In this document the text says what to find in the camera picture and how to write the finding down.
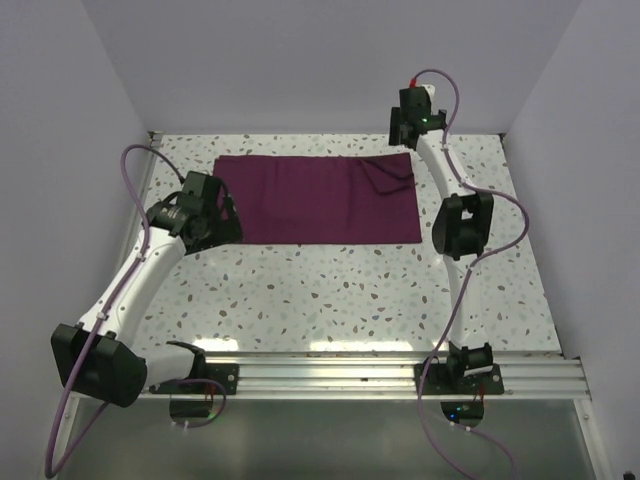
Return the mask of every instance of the maroon fabric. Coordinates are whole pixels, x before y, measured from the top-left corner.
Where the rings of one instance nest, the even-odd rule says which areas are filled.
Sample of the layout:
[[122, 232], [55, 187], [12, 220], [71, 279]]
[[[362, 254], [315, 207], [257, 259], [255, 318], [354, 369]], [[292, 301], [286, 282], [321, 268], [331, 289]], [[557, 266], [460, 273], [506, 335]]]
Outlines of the maroon fabric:
[[420, 243], [411, 157], [221, 156], [249, 244]]

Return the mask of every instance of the purple cloth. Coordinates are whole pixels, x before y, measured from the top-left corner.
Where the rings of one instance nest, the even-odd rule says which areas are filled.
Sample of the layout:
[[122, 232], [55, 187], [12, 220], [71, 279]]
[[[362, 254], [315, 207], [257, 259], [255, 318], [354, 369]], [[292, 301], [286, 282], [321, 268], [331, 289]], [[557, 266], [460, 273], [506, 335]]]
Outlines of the purple cloth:
[[221, 156], [249, 244], [420, 243], [408, 153], [377, 157]]

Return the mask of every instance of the cable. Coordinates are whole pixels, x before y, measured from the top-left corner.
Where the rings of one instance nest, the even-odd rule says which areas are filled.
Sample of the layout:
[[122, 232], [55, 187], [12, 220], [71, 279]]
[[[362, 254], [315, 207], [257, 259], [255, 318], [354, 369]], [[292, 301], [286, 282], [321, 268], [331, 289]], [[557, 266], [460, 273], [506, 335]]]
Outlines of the cable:
[[227, 405], [227, 390], [222, 386], [222, 384], [216, 382], [215, 380], [211, 380], [209, 378], [186, 378], [184, 380], [175, 380], [172, 383], [174, 385], [192, 385], [194, 383], [204, 383], [207, 385], [211, 385], [212, 387], [216, 387], [216, 389], [218, 389], [220, 393], [222, 393], [222, 403], [215, 413], [210, 413], [206, 420], [198, 423], [176, 422], [182, 427], [191, 429], [211, 425], [213, 421], [220, 416], [220, 414], [224, 411], [224, 407]]
[[129, 281], [129, 279], [134, 274], [134, 272], [136, 271], [140, 263], [142, 263], [142, 255], [149, 247], [149, 237], [151, 235], [149, 220], [147, 219], [147, 215], [144, 211], [144, 206], [142, 205], [142, 201], [140, 200], [140, 197], [138, 196], [135, 187], [131, 183], [131, 179], [129, 178], [129, 173], [127, 172], [127, 155], [132, 150], [146, 150], [160, 157], [165, 163], [167, 163], [167, 165], [169, 165], [169, 167], [176, 173], [176, 175], [178, 175], [180, 182], [181, 183], [184, 182], [184, 177], [180, 174], [180, 172], [178, 171], [176, 166], [171, 162], [171, 160], [169, 160], [162, 153], [158, 152], [157, 150], [151, 147], [147, 147], [146, 145], [134, 144], [134, 145], [129, 145], [122, 152], [122, 155], [120, 157], [120, 171], [122, 173], [122, 178], [124, 180], [125, 186], [127, 187], [127, 191], [129, 192], [129, 195], [133, 199], [133, 203], [136, 206], [136, 210], [142, 217], [142, 228], [144, 230], [144, 236], [142, 239], [142, 246], [140, 248], [140, 256], [134, 259], [133, 263], [131, 263], [127, 271], [124, 273], [124, 275], [122, 276], [118, 284], [115, 286], [115, 288], [113, 289], [109, 297], [104, 302], [104, 306], [102, 307], [102, 310], [100, 310], [100, 313], [98, 314], [96, 322], [93, 325], [93, 329], [89, 333], [89, 336], [87, 337], [87, 340], [85, 341], [84, 346], [82, 347], [82, 350], [80, 350], [80, 354], [78, 355], [76, 362], [73, 364], [73, 368], [71, 369], [71, 373], [69, 374], [67, 383], [65, 384], [64, 390], [62, 391], [62, 396], [60, 397], [60, 402], [58, 403], [58, 409], [56, 410], [56, 414], [54, 416], [53, 426], [51, 427], [51, 434], [49, 435], [49, 442], [47, 444], [47, 451], [45, 454], [45, 462], [44, 462], [44, 474], [45, 474], [45, 477], [47, 478], [54, 478], [58, 473], [60, 473], [60, 470], [62, 470], [62, 467], [64, 467], [64, 464], [67, 462], [67, 460], [69, 460], [69, 457], [71, 456], [73, 451], [77, 448], [77, 446], [80, 444], [84, 436], [89, 431], [89, 428], [91, 428], [91, 426], [100, 416], [100, 414], [104, 412], [104, 410], [109, 405], [108, 402], [104, 402], [96, 410], [96, 412], [93, 414], [93, 416], [91, 417], [87, 425], [83, 428], [83, 430], [80, 432], [80, 434], [75, 439], [73, 439], [73, 441], [71, 441], [70, 445], [67, 447], [64, 454], [62, 455], [62, 458], [60, 458], [60, 461], [58, 462], [58, 464], [53, 465], [53, 454], [56, 448], [56, 440], [58, 438], [58, 432], [60, 431], [60, 424], [62, 423], [64, 410], [67, 406], [67, 402], [69, 401], [71, 390], [73, 389], [73, 384], [75, 383], [76, 378], [80, 373], [82, 364], [87, 358], [89, 349], [91, 348], [93, 341], [98, 335], [98, 331], [100, 330], [100, 326], [102, 325], [102, 322], [104, 322], [104, 320], [106, 320], [107, 318], [111, 305], [113, 305], [113, 302], [116, 300], [116, 298], [122, 291], [122, 288]]
[[[433, 360], [436, 358], [436, 356], [438, 354], [438, 350], [440, 349], [440, 347], [444, 343], [445, 339], [449, 335], [449, 331], [451, 330], [451, 327], [452, 327], [453, 322], [454, 322], [454, 320], [456, 318], [458, 310], [460, 309], [460, 304], [462, 302], [462, 297], [464, 296], [464, 293], [467, 290], [467, 287], [469, 285], [469, 281], [471, 280], [471, 275], [473, 273], [473, 269], [481, 261], [491, 257], [492, 255], [497, 255], [498, 253], [504, 252], [505, 250], [508, 250], [508, 249], [514, 247], [515, 245], [517, 245], [518, 243], [520, 243], [524, 239], [524, 237], [527, 235], [527, 233], [529, 231], [530, 219], [529, 219], [529, 213], [527, 212], [527, 210], [524, 207], [524, 205], [522, 203], [520, 203], [520, 201], [518, 201], [514, 196], [509, 195], [508, 193], [504, 193], [504, 192], [497, 192], [497, 191], [489, 190], [489, 189], [486, 189], [486, 188], [476, 187], [475, 185], [470, 185], [470, 184], [468, 184], [467, 182], [464, 181], [464, 179], [462, 178], [462, 176], [460, 175], [460, 173], [456, 169], [456, 167], [455, 167], [455, 165], [453, 163], [453, 160], [451, 159], [451, 155], [449, 154], [449, 147], [447, 145], [447, 139], [449, 137], [449, 130], [451, 129], [451, 125], [453, 124], [453, 121], [455, 120], [456, 115], [458, 114], [458, 107], [460, 106], [460, 90], [458, 89], [458, 85], [456, 84], [456, 82], [453, 80], [453, 78], [451, 78], [451, 76], [449, 76], [449, 74], [443, 72], [442, 70], [437, 70], [437, 69], [432, 69], [432, 68], [421, 70], [416, 75], [414, 75], [414, 77], [411, 79], [410, 85], [411, 86], [415, 86], [418, 77], [420, 77], [421, 75], [423, 75], [425, 73], [438, 74], [438, 75], [444, 77], [445, 79], [447, 79], [449, 81], [449, 83], [451, 84], [451, 86], [453, 87], [453, 92], [455, 94], [455, 106], [453, 108], [453, 112], [452, 112], [451, 117], [449, 119], [449, 123], [448, 123], [448, 125], [445, 127], [445, 129], [442, 132], [442, 149], [443, 149], [445, 158], [447, 160], [447, 163], [449, 164], [449, 168], [451, 168], [451, 171], [453, 172], [453, 175], [456, 177], [456, 180], [458, 181], [458, 183], [462, 187], [467, 188], [469, 190], [472, 190], [472, 191], [474, 191], [476, 193], [489, 193], [491, 195], [496, 195], [498, 197], [504, 198], [508, 202], [510, 202], [513, 205], [515, 205], [516, 207], [518, 207], [518, 209], [522, 213], [522, 217], [523, 217], [523, 221], [524, 221], [524, 226], [523, 226], [522, 232], [520, 232], [520, 235], [518, 235], [518, 237], [515, 240], [513, 240], [513, 241], [511, 241], [511, 242], [507, 243], [506, 245], [503, 245], [503, 246], [501, 246], [499, 248], [496, 248], [494, 250], [491, 250], [491, 251], [483, 253], [482, 255], [477, 257], [475, 260], [473, 260], [469, 264], [467, 272], [466, 272], [466, 274], [464, 276], [464, 280], [462, 282], [462, 286], [460, 287], [460, 293], [458, 294], [458, 298], [456, 299], [456, 301], [455, 301], [455, 303], [453, 305], [453, 309], [451, 311], [451, 316], [449, 317], [449, 321], [447, 322], [447, 325], [446, 325], [446, 327], [445, 327], [445, 329], [444, 329], [444, 331], [442, 333], [442, 336], [438, 340], [438, 343], [436, 344], [436, 346], [433, 348], [433, 350], [429, 354], [429, 357], [427, 358], [427, 361], [425, 362], [425, 367], [424, 367], [424, 369], [422, 371], [422, 375], [420, 376], [420, 385], [418, 387], [418, 412], [420, 414], [420, 423], [422, 424], [422, 429], [424, 430], [424, 433], [427, 435], [427, 438], [429, 439], [429, 442], [431, 443], [431, 446], [434, 448], [434, 450], [436, 452], [438, 452], [438, 454], [449, 465], [451, 465], [455, 470], [457, 470], [459, 473], [461, 473], [465, 477], [467, 477], [467, 478], [469, 478], [471, 480], [476, 480], [477, 477], [473, 476], [471, 473], [466, 471], [464, 468], [462, 468], [459, 465], [457, 465], [455, 463], [455, 461], [451, 457], [449, 457], [449, 455], [447, 455], [447, 453], [440, 447], [440, 445], [438, 444], [436, 439], [433, 437], [433, 434], [432, 434], [431, 430], [429, 429], [429, 426], [428, 426], [426, 418], [425, 418], [424, 405], [422, 403], [422, 390], [424, 388], [424, 383], [425, 383], [425, 380], [427, 378], [427, 371], [429, 370], [429, 366], [431, 365]], [[466, 427], [463, 426], [463, 425], [457, 425], [456, 424], [455, 426], [456, 426], [456, 428], [458, 428], [460, 430], [466, 430]], [[484, 432], [481, 432], [481, 431], [478, 431], [478, 430], [475, 430], [475, 429], [471, 429], [470, 432], [473, 433], [474, 435], [477, 435], [477, 436], [479, 436], [481, 438], [484, 438], [484, 439], [490, 441], [495, 446], [497, 446], [500, 450], [502, 450], [504, 452], [504, 454], [507, 456], [507, 458], [509, 459], [509, 462], [511, 464], [511, 473], [509, 475], [510, 479], [514, 480], [514, 479], [520, 478], [520, 471], [518, 469], [518, 465], [517, 465], [517, 462], [515, 460], [515, 457], [513, 456], [513, 454], [509, 451], [509, 449], [503, 443], [501, 443], [496, 438], [493, 438], [492, 436], [490, 436], [490, 435], [488, 435], [488, 434], [486, 434]]]

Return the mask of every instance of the terrazzo surface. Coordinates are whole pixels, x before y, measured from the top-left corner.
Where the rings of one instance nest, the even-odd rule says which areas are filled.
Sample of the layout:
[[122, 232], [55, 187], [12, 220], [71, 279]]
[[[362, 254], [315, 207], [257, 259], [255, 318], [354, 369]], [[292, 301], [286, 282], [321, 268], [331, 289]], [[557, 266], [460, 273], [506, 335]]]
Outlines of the terrazzo surface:
[[[454, 136], [479, 186], [513, 194], [497, 136]], [[176, 166], [211, 172], [219, 155], [370, 156], [405, 151], [385, 135], [166, 135], [160, 148]], [[451, 310], [447, 273], [431, 245], [440, 197], [415, 153], [423, 243], [414, 245], [233, 245], [184, 258], [161, 286], [134, 348], [167, 340], [209, 351], [428, 351]], [[179, 188], [156, 162], [145, 207]], [[496, 199], [488, 247], [522, 228], [519, 212]], [[559, 352], [528, 239], [485, 262], [481, 315], [496, 351]]]

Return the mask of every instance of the floor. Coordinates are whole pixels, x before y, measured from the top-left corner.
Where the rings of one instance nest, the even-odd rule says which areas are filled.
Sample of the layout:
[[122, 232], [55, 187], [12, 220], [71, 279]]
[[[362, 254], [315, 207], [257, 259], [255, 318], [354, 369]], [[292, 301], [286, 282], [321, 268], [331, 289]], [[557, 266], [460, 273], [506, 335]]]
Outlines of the floor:
[[[514, 193], [498, 136], [455, 136], [451, 145], [479, 186]], [[186, 172], [211, 172], [222, 154], [376, 155], [403, 151], [385, 135], [166, 135], [160, 150]], [[440, 197], [413, 157], [423, 243], [234, 245], [184, 258], [153, 300], [135, 349], [167, 340], [209, 351], [428, 351], [451, 301], [445, 266], [431, 245]], [[156, 162], [145, 206], [179, 188]], [[517, 236], [521, 217], [496, 200], [488, 247]], [[494, 350], [559, 352], [528, 240], [482, 267], [482, 302]]]

